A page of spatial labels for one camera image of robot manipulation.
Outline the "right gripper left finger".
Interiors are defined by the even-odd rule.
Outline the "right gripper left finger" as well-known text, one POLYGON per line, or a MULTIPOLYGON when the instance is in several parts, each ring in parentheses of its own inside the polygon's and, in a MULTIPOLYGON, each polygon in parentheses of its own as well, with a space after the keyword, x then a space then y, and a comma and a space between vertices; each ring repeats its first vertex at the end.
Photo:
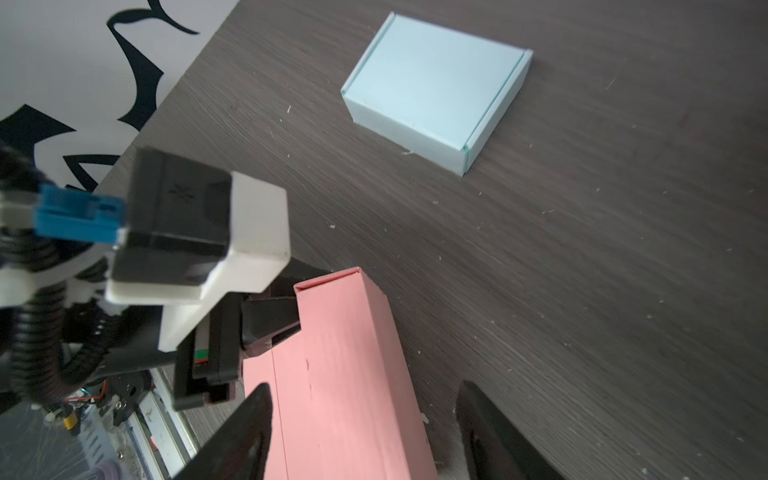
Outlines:
POLYGON ((272 417, 270 386, 261 383, 175 479, 262 480, 271 443, 272 417))

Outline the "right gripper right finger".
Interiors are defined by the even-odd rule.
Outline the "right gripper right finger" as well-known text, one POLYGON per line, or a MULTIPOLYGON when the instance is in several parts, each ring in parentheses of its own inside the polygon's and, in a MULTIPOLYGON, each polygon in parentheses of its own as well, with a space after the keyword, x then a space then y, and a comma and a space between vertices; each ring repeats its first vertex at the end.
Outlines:
POLYGON ((455 414, 471 479, 564 479, 475 383, 461 383, 455 414))

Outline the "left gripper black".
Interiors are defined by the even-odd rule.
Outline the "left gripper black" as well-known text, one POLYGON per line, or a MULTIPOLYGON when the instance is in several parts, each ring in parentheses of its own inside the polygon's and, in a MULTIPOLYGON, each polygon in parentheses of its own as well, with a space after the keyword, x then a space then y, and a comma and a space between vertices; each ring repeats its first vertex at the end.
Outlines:
POLYGON ((173 408, 231 400, 243 360, 263 355, 301 330, 294 286, 326 274, 293 259, 264 292, 226 294, 177 349, 173 408))

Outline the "pink paper box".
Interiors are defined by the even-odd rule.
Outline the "pink paper box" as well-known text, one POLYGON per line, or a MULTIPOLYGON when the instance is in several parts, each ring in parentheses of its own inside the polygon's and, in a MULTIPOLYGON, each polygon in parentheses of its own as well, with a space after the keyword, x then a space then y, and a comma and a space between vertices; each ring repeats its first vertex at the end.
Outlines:
POLYGON ((300 331, 243 364, 272 394, 266 478, 437 478, 386 295, 358 267, 294 290, 300 331))

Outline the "light blue paper box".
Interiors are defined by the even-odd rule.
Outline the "light blue paper box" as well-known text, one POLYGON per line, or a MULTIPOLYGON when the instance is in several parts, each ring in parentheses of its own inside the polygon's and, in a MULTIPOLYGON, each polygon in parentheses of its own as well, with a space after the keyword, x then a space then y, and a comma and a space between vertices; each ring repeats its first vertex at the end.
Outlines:
POLYGON ((392 12, 340 89, 353 122, 465 175, 533 52, 392 12))

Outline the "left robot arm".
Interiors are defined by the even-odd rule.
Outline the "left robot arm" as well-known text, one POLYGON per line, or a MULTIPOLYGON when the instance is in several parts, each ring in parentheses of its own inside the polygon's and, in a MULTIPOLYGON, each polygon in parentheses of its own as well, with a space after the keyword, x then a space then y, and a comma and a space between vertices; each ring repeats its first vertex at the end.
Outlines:
POLYGON ((247 357, 300 328, 284 189, 157 149, 125 198, 56 186, 1 150, 1 403, 83 404, 172 365, 173 406, 229 400, 247 357))

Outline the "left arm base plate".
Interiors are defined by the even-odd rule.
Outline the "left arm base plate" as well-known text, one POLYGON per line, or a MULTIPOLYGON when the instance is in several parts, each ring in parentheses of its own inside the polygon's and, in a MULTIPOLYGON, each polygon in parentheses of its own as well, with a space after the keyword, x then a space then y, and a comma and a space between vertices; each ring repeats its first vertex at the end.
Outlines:
POLYGON ((153 380, 148 370, 107 377, 104 395, 96 401, 99 415, 104 416, 110 412, 112 425, 119 427, 135 413, 152 386, 153 380))

